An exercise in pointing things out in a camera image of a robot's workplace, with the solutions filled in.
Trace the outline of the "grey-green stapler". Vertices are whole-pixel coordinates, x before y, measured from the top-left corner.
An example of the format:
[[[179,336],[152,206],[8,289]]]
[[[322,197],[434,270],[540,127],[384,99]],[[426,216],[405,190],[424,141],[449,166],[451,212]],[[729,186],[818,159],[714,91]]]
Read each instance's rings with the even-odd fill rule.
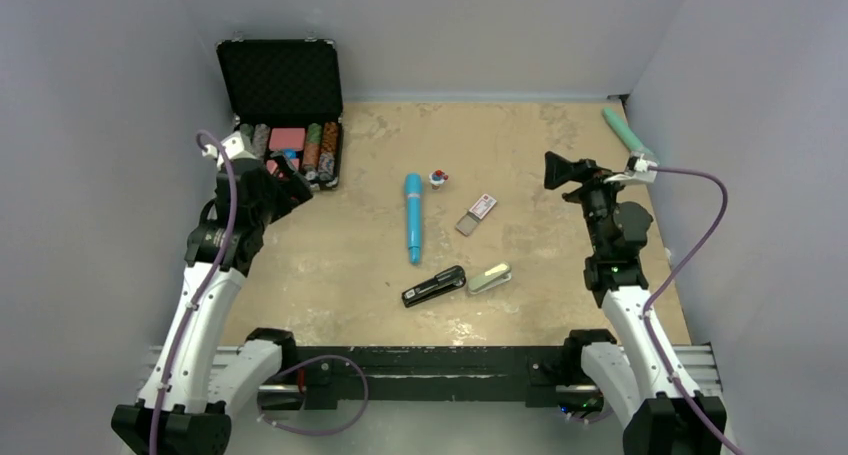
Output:
[[[467,282],[467,291],[470,295],[477,295],[507,283],[511,279],[511,265],[501,262],[470,278]]]

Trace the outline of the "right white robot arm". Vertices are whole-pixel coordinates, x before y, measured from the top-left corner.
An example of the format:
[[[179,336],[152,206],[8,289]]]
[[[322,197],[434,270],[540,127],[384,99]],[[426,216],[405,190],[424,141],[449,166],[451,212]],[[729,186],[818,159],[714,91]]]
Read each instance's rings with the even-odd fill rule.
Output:
[[[654,308],[677,274],[650,290],[640,253],[653,217],[642,205],[618,199],[628,186],[653,183],[663,167],[638,152],[620,172],[551,151],[544,163],[545,189],[577,186],[562,198],[582,210],[592,246],[585,285],[615,330],[573,332],[561,356],[564,374],[576,382],[590,379],[599,389],[602,412],[622,425],[627,454],[737,452],[726,434],[723,401],[689,373]]]

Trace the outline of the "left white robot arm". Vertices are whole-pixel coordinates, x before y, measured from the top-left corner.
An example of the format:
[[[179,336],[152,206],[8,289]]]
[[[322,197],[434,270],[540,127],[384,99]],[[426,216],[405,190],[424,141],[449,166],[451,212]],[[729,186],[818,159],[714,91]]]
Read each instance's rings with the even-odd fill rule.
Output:
[[[222,454],[235,416],[265,379],[297,374],[291,333],[257,329],[244,353],[215,380],[213,362],[236,296],[262,249],[268,226],[312,197],[309,181],[280,161],[221,166],[214,196],[187,238],[186,266],[174,319],[136,401],[115,408],[111,428],[135,454]]]

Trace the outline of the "mint green tube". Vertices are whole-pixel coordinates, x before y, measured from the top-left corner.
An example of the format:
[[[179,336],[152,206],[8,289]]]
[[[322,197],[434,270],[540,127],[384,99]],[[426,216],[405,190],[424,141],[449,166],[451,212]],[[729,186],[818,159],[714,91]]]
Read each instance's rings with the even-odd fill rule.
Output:
[[[657,162],[656,155],[648,149],[641,139],[632,131],[628,123],[611,108],[603,108],[601,115],[624,146],[632,153],[646,156],[649,160]]]

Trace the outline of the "black poker chip case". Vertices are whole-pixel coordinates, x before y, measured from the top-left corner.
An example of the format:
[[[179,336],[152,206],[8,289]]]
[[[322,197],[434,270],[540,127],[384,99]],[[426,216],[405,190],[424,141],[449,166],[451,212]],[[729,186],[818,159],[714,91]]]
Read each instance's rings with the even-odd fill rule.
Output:
[[[311,182],[315,191],[338,188],[345,129],[336,44],[331,39],[225,39],[215,53],[234,124],[271,128],[336,125],[330,175]]]

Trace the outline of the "staple box with red label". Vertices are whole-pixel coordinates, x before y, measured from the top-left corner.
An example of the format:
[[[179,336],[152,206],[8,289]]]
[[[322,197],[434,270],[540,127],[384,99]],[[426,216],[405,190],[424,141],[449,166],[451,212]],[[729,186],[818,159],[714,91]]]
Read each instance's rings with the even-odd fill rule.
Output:
[[[482,194],[467,212],[459,219],[455,229],[464,236],[470,236],[497,204],[497,200]]]

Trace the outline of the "blue cylindrical tube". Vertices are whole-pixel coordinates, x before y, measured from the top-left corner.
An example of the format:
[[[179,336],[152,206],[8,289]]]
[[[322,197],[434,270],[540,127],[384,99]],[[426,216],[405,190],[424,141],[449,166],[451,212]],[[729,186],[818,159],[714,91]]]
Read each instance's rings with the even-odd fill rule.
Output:
[[[409,173],[404,182],[406,197],[406,240],[411,264],[421,262],[422,245],[422,180],[419,174]]]

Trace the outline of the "small colourful figurine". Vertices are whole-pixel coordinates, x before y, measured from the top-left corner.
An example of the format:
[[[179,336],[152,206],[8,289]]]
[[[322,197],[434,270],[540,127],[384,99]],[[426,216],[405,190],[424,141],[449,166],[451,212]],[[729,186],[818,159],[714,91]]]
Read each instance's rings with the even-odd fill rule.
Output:
[[[449,179],[449,175],[442,170],[435,170],[429,174],[429,183],[433,190],[438,190]]]

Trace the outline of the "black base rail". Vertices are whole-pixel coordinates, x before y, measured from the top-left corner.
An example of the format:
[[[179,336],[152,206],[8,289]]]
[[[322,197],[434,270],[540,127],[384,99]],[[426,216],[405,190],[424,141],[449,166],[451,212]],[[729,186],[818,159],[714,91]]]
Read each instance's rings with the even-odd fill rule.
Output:
[[[560,346],[304,347],[290,333],[262,333],[213,355],[201,409],[236,413],[238,374],[256,367],[245,397],[270,410],[330,410],[341,400],[522,402],[568,412],[601,409],[602,392],[580,368],[591,348],[625,366],[606,330],[573,330]]]

